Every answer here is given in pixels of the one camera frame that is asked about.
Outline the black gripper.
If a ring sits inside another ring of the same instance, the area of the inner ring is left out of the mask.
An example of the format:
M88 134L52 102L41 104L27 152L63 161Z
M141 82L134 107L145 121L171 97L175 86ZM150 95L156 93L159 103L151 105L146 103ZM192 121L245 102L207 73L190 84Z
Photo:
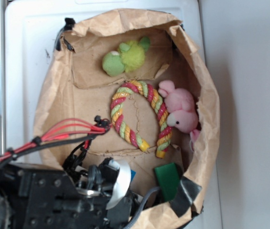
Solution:
M83 160L69 156L63 169L73 179L77 191L87 199L86 226L94 229L122 229L139 206L130 190L131 168L126 160L106 158L100 165L82 166Z

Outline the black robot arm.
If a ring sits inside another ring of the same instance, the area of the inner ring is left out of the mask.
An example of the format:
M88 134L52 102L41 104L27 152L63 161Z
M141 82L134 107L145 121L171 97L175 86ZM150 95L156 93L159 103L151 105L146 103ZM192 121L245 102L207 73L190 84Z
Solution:
M125 229L145 202L125 161L88 169L8 164L0 169L0 229Z

